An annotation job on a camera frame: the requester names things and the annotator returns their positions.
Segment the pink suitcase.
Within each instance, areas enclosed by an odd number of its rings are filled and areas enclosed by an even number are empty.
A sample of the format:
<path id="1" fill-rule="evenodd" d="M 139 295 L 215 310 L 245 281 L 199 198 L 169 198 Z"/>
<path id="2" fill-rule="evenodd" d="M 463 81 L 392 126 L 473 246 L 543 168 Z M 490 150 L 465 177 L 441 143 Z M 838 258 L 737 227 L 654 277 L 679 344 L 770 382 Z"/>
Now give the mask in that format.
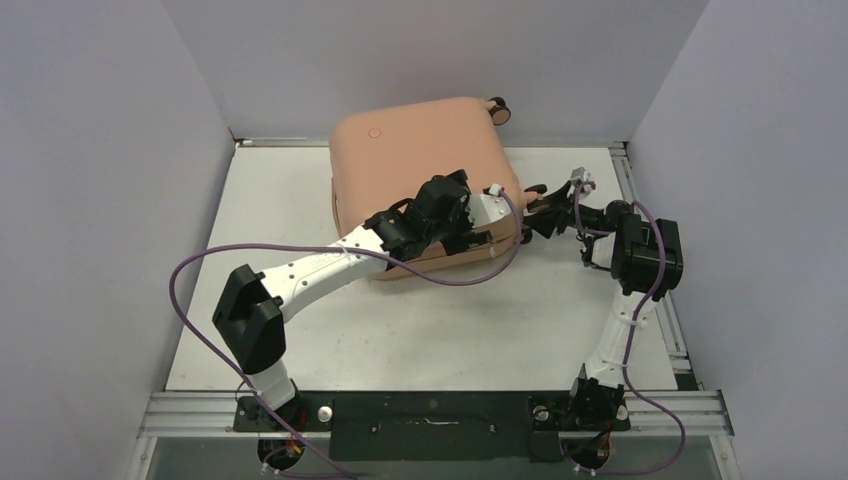
<path id="1" fill-rule="evenodd" d="M 456 97 L 358 113 L 342 120 L 329 143 L 332 210 L 338 233 L 347 234 L 375 213 L 414 197 L 434 176 L 458 170 L 465 171 L 474 193 L 495 183 L 502 185 L 515 212 L 521 214 L 526 190 L 496 132 L 510 117 L 500 97 Z M 512 234 L 493 237 L 490 244 L 457 255 L 446 255 L 442 246 L 434 243 L 412 261 L 411 268 L 430 272 L 514 254 L 522 233 L 513 217 Z M 407 276 L 409 270 L 394 267 L 372 277 L 393 280 Z"/>

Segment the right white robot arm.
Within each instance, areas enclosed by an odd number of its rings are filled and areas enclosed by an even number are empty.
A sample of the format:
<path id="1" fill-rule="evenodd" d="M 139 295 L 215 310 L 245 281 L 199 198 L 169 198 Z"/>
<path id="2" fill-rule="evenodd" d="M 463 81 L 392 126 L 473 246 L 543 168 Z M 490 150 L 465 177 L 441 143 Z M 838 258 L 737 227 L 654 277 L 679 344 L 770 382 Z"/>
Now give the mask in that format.
<path id="1" fill-rule="evenodd" d="M 684 269 L 676 222 L 651 217 L 637 201 L 614 200 L 602 209 L 583 205 L 593 189 L 590 181 L 571 180 L 532 201 L 523 220 L 527 239 L 574 229 L 583 264 L 609 273 L 618 285 L 599 340 L 564 403 L 567 421 L 580 429 L 626 421 L 624 393 L 635 346 Z"/>

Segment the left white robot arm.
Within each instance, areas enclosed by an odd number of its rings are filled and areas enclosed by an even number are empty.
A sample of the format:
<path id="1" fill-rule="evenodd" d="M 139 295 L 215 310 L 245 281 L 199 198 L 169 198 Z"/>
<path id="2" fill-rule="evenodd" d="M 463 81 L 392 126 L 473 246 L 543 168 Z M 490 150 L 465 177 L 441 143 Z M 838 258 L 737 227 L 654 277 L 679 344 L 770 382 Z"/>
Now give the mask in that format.
<path id="1" fill-rule="evenodd" d="M 233 270 L 212 321 L 262 399 L 262 421 L 284 430 L 297 419 L 298 389 L 283 361 L 285 325 L 297 313 L 360 278 L 394 267 L 409 270 L 434 243 L 447 255 L 490 243 L 489 226 L 513 212 L 501 185 L 474 193 L 458 170 L 434 176 L 414 197 L 375 213 L 313 254 L 264 271 L 249 265 Z"/>

